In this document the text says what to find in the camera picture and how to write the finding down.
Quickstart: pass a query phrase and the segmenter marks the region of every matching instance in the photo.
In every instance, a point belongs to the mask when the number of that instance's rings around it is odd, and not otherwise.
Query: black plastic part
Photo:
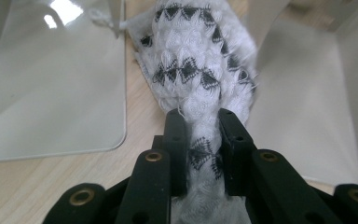
[[[230,196],[245,196],[250,193],[250,165],[252,153],[257,148],[233,112],[220,109],[219,120],[226,193]]]
[[[337,186],[334,200],[339,204],[339,210],[346,214],[346,223],[358,223],[358,185]]]
[[[246,211],[252,220],[252,224],[274,223],[274,217],[261,197],[260,192],[257,189],[252,190],[252,196],[252,198],[246,198]]]
[[[274,224],[342,223],[284,156],[259,149],[252,160],[252,179],[274,217]]]
[[[312,188],[318,196],[324,201],[324,203],[332,210],[338,218],[345,224],[358,223],[353,221],[352,215],[345,211],[342,206],[334,199],[333,195],[323,192],[319,189]]]
[[[104,222],[101,223],[109,223],[114,224],[117,218],[118,208],[123,201],[124,193],[126,192],[127,186],[130,182],[130,178],[124,179],[120,183],[114,185],[112,188],[108,189],[105,193],[105,215],[103,215]]]
[[[154,149],[164,149],[164,147],[162,146],[162,138],[164,136],[163,135],[155,135],[153,138],[153,144],[152,144],[152,148]]]
[[[115,223],[170,223],[170,182],[169,154],[157,149],[141,153],[118,209]]]
[[[162,149],[171,156],[172,196],[187,193],[187,148],[185,119],[174,109],[167,114],[162,136]]]
[[[105,190],[96,184],[68,189],[49,211],[43,224],[103,223]]]

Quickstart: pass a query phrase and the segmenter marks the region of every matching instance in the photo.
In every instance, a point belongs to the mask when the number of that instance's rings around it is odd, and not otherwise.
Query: patterned cloth
[[[126,23],[159,105],[179,108],[190,133],[188,194],[173,199],[172,223],[250,223],[244,199],[225,194],[217,112],[247,120],[253,40],[224,0],[160,0]]]

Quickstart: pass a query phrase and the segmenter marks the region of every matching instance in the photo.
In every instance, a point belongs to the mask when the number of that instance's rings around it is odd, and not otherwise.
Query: black and white fabric
[[[164,112],[179,108],[191,139],[188,194],[172,223],[250,223],[244,199],[225,194],[217,112],[248,119],[256,47],[225,0],[158,0],[126,21],[136,59]]]

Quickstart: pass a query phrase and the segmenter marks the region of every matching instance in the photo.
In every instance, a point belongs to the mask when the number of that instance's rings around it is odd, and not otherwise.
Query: wooden surface
[[[237,4],[234,8],[238,14],[247,8],[243,1],[232,2]],[[127,1],[127,17],[151,3]],[[131,174],[138,155],[151,147],[153,136],[163,133],[165,115],[132,52],[127,37],[127,138],[123,145],[101,153],[0,162],[0,224],[41,223],[60,196],[77,184],[97,183],[106,189],[114,186]]]

